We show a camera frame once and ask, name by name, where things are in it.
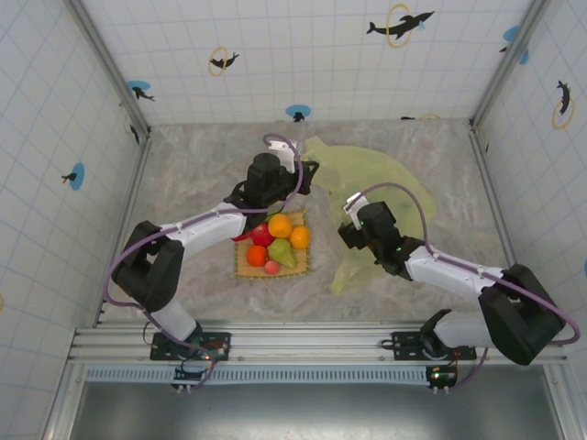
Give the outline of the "orange fruit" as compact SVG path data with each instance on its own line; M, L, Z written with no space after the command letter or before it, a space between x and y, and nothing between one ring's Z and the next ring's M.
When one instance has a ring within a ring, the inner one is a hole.
M305 225L297 225L292 229L288 239L292 248L307 249L311 241L310 229Z
M275 214L268 222L268 231L275 238L288 238L294 226L286 214Z

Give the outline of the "red apple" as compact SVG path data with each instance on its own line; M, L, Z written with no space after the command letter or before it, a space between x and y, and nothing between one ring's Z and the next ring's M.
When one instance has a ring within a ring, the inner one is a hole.
M275 237L270 233L267 223L261 223L250 233L250 238L255 246L267 248L274 241Z

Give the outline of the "yellow-green plastic bag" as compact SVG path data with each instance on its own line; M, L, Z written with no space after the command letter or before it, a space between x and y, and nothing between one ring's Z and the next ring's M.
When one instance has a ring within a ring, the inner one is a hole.
M335 243L343 252L329 286L334 294L362 290L369 282L386 275L384 269L374 263L367 248L350 249L338 234L338 228L350 222L343 210L349 197L373 185L394 182L414 195L427 220L436 214L435 203L423 184L401 162L380 151L356 146L329 146L319 137L311 137L305 142L302 159L319 163L312 185L327 193L331 214L328 230L334 233Z

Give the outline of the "green pear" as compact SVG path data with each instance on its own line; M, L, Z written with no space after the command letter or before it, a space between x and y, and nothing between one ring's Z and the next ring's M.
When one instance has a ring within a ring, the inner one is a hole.
M297 260L290 241L286 238L275 238L267 247L271 260L276 261L287 269L295 269Z

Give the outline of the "red-orange tomato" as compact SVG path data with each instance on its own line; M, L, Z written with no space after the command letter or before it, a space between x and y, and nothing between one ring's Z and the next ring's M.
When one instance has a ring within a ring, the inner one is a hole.
M269 253L267 248L259 245L251 245L248 247L246 261L251 267L262 268L268 260Z

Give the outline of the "bamboo mat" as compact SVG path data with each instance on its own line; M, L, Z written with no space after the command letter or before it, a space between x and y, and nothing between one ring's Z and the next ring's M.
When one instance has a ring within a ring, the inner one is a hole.
M287 215L295 226L307 226L306 222L306 210L296 210L286 212ZM310 270L310 244L307 249L299 250L294 249L293 252L297 260L297 267L295 269L287 269L280 265L281 269L277 275L270 276L264 272L262 268L251 267L246 261L246 253L249 246L254 245L251 238L235 243L235 269L234 275L238 278L249 278L249 279L278 279L288 278L296 275L307 275Z

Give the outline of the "shark blue circle sticker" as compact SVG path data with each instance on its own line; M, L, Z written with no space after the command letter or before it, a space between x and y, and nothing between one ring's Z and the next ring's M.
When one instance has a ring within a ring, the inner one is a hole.
M148 91L151 89L151 85L148 82L141 80L130 80L127 82L127 86L129 90L135 95L137 100L144 99L152 102L155 101L155 97L148 94Z

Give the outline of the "small black circuit board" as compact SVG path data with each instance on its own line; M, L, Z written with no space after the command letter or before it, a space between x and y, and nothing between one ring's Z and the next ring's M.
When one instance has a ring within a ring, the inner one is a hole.
M174 371L173 379L198 383L206 376L207 369L189 370L178 367Z
M452 387L458 381L458 369L454 366L436 366L426 368L426 379L431 389Z

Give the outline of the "small fish blue circle sticker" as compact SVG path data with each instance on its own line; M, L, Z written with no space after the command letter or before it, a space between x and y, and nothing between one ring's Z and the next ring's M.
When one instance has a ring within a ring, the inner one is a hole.
M85 179L85 167L82 162L77 162L71 171L61 176L62 182L67 183L73 191L79 191Z

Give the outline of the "blue patch black animal sticker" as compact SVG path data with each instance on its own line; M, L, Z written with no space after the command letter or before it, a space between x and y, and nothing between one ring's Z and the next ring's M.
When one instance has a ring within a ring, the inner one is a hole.
M514 41L514 39L518 33L518 29L519 29L519 26L510 27L503 33L503 39L506 42L506 45L499 50L500 53L506 53L508 51L509 45ZM528 59L529 59L529 49L525 48L524 52L522 53L522 55L519 59L519 64L525 65L528 62Z

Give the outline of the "aluminium mounting rail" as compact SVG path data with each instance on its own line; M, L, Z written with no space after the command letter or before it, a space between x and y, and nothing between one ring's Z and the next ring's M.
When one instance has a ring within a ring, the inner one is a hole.
M229 332L229 362L244 365L377 365L393 361L379 343L396 331L415 331L417 322L237 322L208 320L205 331ZM113 320L74 332L72 364L148 364L143 341L155 332L143 323Z

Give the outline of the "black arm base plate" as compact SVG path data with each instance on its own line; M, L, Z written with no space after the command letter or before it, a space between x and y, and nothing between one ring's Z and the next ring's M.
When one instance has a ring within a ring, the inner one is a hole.
M391 347L395 360L454 362L478 358L476 349L469 346L427 348L416 331L391 333Z
M192 338L189 343L198 345L205 353L190 347L178 345L162 333L152 338L150 359L154 361L203 360L210 354L215 360L226 361L229 357L231 334L228 332L203 332Z

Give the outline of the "aluminium corner post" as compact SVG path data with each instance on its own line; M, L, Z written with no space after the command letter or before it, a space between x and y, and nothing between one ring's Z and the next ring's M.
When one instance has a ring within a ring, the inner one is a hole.
M483 122L487 119L491 109L495 105L506 82L519 65L526 50L529 49L530 41L537 32L537 28L547 14L554 11L561 0L531 0L529 7L518 26L518 31L507 45L504 58L493 74L486 87L482 99L470 119L470 127L473 133L479 131Z
M77 27L82 32L92 53L105 71L105 75L115 89L120 105L127 111L132 125L140 139L147 140L150 136L150 126L138 106L138 101L121 71L116 65L108 47L106 46L94 21L88 14L82 0L63 0Z

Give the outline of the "aluminium frame bar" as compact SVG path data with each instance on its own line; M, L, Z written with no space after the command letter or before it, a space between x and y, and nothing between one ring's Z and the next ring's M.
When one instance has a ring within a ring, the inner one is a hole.
M84 364L65 366L42 440L70 440L83 397L85 378Z
M582 429L571 395L570 379L564 365L543 367L559 440L581 440Z

